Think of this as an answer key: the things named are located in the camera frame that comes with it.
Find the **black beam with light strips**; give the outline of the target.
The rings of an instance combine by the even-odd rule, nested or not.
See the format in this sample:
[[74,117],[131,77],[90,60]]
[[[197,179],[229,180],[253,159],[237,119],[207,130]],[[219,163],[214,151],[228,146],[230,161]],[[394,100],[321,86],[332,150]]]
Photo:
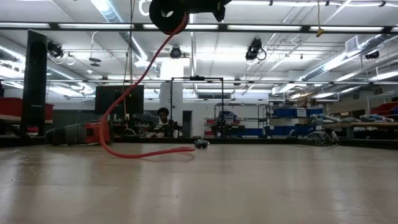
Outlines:
[[[153,24],[128,23],[77,23],[77,22],[0,22],[0,30],[51,30],[51,31],[137,31],[152,32],[159,29]],[[398,34],[398,26],[322,26],[324,34]],[[187,24],[187,32],[263,32],[315,34],[313,25],[265,24]]]

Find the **white building column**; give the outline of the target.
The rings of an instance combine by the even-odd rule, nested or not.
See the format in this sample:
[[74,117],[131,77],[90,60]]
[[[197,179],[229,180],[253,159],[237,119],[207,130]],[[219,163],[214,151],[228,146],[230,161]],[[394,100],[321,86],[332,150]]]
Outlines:
[[167,108],[169,119],[177,124],[183,124],[183,84],[172,78],[183,77],[184,66],[181,59],[167,59],[162,62],[160,79],[166,82],[160,84],[160,107]]

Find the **yellow hanging connector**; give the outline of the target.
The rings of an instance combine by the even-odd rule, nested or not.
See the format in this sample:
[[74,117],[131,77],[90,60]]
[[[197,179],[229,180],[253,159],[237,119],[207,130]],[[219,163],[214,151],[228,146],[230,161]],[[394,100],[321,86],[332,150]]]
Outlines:
[[321,22],[320,22],[320,0],[317,0],[317,33],[316,37],[320,37],[323,33],[324,30],[321,27]]

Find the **black monitor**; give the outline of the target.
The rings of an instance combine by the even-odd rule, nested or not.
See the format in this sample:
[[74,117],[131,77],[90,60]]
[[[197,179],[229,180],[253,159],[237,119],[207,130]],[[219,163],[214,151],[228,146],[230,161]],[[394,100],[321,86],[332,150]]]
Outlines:
[[[107,109],[128,89],[127,86],[97,86],[95,91],[95,114],[104,114]],[[142,114],[144,112],[144,87],[136,86],[118,103],[111,114]]]

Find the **person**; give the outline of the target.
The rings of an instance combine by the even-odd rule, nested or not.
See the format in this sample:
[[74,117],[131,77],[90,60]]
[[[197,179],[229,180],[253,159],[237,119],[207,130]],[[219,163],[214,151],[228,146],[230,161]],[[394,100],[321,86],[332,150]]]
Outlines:
[[167,108],[159,108],[157,110],[159,124],[153,126],[146,134],[147,138],[170,138],[169,137],[169,110]]

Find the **blue storage bin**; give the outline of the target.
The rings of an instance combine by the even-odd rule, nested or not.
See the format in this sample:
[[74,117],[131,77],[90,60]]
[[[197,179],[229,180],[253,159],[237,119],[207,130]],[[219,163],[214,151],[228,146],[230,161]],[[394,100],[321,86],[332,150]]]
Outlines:
[[305,136],[316,130],[314,126],[274,126],[272,129],[268,126],[263,128],[246,128],[242,136],[286,136],[291,130],[296,130],[298,135]]
[[322,114],[322,109],[305,109],[305,108],[280,108],[272,112],[272,117],[283,118],[308,118],[313,114]]

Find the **grey cloth bundle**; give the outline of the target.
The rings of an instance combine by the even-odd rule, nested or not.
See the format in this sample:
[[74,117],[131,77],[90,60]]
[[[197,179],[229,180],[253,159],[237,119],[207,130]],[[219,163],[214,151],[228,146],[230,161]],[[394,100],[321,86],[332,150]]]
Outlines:
[[356,118],[337,118],[334,116],[330,116],[327,114],[311,114],[310,115],[312,124],[321,125],[326,123],[356,123],[360,122],[359,119]]
[[337,145],[339,141],[334,131],[314,131],[304,136],[302,139],[299,139],[295,129],[291,130],[287,139],[294,140],[297,144],[309,146],[332,146]]
[[365,114],[361,115],[359,119],[363,122],[385,122],[385,123],[393,123],[395,120],[391,118],[387,118],[385,116],[381,116],[378,114]]

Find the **wooden workbench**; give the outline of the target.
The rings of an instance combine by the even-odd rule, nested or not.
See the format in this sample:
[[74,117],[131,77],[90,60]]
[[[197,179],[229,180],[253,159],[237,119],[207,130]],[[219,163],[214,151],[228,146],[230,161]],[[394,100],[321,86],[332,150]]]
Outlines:
[[323,124],[324,129],[335,129],[345,128],[346,137],[354,138],[354,128],[378,128],[378,129],[398,129],[398,122],[386,123],[386,122],[353,122],[353,123],[330,123]]

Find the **black background rig frame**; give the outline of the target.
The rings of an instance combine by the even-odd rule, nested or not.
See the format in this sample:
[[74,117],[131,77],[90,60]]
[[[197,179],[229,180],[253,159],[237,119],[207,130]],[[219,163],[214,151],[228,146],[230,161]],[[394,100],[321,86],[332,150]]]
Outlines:
[[[203,77],[194,75],[191,77],[172,77],[170,81],[170,109],[169,116],[170,119],[173,119],[173,109],[174,109],[174,80],[188,80],[191,84],[197,84],[200,82],[205,83],[213,83],[216,80],[219,80],[221,83],[221,111],[224,111],[224,78],[221,77]],[[195,103],[188,103],[187,108],[192,112],[192,128],[193,128],[193,137],[203,137],[206,138],[206,114],[210,107],[209,103],[205,103],[205,99],[198,99]]]

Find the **silver ceiling air duct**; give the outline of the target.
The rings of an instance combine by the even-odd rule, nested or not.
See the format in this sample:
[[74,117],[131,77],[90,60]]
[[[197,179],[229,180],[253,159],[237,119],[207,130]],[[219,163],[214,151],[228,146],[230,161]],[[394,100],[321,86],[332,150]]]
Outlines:
[[[114,8],[111,0],[90,0],[108,23],[122,23],[123,19]],[[147,60],[148,56],[128,31],[118,31],[122,39],[130,46],[139,60]]]
[[345,50],[341,50],[328,58],[321,61],[318,65],[305,70],[298,81],[309,81],[321,74],[329,72],[334,68],[349,62],[350,60],[370,54],[376,50],[380,45],[383,45],[391,40],[398,38],[398,34],[378,34],[371,38],[359,41],[358,36],[354,36],[345,42]]

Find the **black aluminium table frame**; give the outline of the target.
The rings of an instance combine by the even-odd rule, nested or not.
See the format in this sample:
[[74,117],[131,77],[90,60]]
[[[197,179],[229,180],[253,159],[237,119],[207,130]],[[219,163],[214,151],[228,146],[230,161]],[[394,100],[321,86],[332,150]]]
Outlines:
[[[215,138],[205,139],[210,144],[276,144],[276,145],[293,145],[299,144],[300,140],[293,139],[233,139],[233,138]],[[167,138],[114,138],[117,143],[148,143],[148,144],[193,144],[196,139],[167,139]],[[43,137],[33,137],[32,140],[26,141],[18,137],[0,136],[0,148],[5,147],[22,147],[22,146],[39,146],[47,144]],[[378,139],[340,139],[339,146],[347,147],[365,147],[373,149],[398,150],[398,140],[378,140]]]

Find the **red cordless drill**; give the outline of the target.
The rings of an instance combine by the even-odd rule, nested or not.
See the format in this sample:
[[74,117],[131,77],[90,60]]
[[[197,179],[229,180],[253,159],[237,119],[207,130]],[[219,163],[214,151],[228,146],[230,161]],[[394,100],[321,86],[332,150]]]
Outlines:
[[100,124],[89,122],[54,128],[45,133],[45,140],[53,146],[100,143]]

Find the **black upright post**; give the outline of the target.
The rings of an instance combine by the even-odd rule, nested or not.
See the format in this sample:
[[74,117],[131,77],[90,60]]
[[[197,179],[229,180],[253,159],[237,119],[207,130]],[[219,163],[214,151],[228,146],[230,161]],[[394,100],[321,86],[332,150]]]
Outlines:
[[45,98],[47,84],[47,36],[28,31],[22,96],[21,129],[37,128],[45,132]]

